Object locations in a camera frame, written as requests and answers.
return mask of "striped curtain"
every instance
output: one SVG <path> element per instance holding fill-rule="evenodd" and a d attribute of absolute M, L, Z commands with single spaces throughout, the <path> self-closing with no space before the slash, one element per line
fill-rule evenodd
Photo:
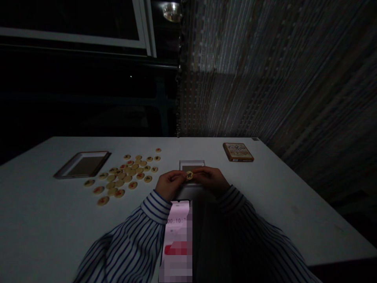
<path fill-rule="evenodd" d="M 259 137 L 330 203 L 377 195 L 376 1 L 185 5 L 181 136 Z"/>

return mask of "ceiling light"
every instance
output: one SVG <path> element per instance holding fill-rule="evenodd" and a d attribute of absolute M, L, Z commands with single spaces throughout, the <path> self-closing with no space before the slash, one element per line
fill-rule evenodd
<path fill-rule="evenodd" d="M 180 15 L 180 9 L 179 9 L 178 3 L 175 3 L 175 2 L 166 3 L 162 7 L 162 12 L 164 14 L 165 19 L 171 22 L 181 21 L 181 15 Z"/>

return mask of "blue and white stripes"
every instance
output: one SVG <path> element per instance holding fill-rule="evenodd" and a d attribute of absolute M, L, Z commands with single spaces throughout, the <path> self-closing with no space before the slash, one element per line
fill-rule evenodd
<path fill-rule="evenodd" d="M 231 236 L 236 281 L 320 282 L 293 243 L 234 186 L 217 202 Z M 94 242 L 74 282 L 150 282 L 171 207 L 152 191 L 123 223 Z"/>
<path fill-rule="evenodd" d="M 234 186 L 217 203 L 231 231 L 231 247 L 238 259 L 234 274 L 255 281 L 320 282 L 283 231 L 258 215 Z"/>
<path fill-rule="evenodd" d="M 86 253 L 74 282 L 150 282 L 172 204 L 152 191 Z"/>
<path fill-rule="evenodd" d="M 167 202 L 158 193 L 152 191 L 149 196 L 141 203 L 141 209 L 153 221 L 165 225 L 172 203 Z"/>

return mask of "person's right hand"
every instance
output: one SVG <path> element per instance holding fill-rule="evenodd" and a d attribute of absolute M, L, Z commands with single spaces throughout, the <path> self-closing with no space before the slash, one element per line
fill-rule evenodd
<path fill-rule="evenodd" d="M 195 182 L 202 184 L 217 198 L 222 196 L 230 187 L 227 179 L 218 168 L 203 166 L 195 168 L 192 172 Z"/>

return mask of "smartphone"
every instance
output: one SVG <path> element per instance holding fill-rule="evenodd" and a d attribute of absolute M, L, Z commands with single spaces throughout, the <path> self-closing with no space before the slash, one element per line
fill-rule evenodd
<path fill-rule="evenodd" d="M 174 200 L 165 225 L 159 282 L 192 282 L 192 207 Z"/>

